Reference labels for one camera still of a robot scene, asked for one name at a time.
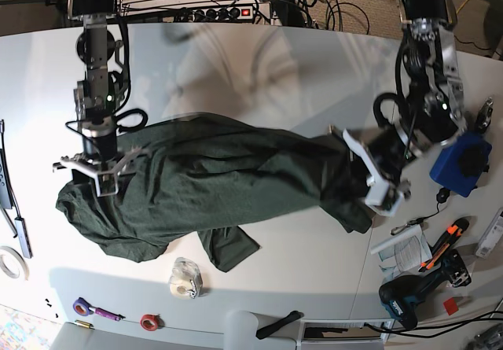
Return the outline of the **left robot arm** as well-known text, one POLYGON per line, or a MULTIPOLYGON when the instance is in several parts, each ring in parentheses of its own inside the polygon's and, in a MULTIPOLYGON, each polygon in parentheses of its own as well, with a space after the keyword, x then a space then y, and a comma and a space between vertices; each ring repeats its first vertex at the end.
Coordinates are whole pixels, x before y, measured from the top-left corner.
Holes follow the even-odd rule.
POLYGON ((342 139, 366 184, 359 194, 368 208, 392 216, 410 197, 406 166, 430 149, 448 147, 467 131, 464 88, 455 37, 452 0, 397 0, 402 41, 395 59, 394 93, 373 102, 379 134, 369 142, 344 130, 342 139))

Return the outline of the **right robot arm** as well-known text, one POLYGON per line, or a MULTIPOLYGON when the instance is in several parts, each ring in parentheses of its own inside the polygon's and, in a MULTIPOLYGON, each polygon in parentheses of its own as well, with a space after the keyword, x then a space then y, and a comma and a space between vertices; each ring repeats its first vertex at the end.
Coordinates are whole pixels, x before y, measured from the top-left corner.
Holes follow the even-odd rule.
POLYGON ((120 176, 143 153, 120 150, 118 135, 139 131, 148 122, 144 110, 124 108, 131 92, 127 23, 119 0, 68 0, 68 17, 83 25, 75 48, 85 74, 74 89, 76 118, 65 126, 82 139, 83 150, 53 167, 71 170, 74 181, 89 182, 98 197, 112 196, 120 176))

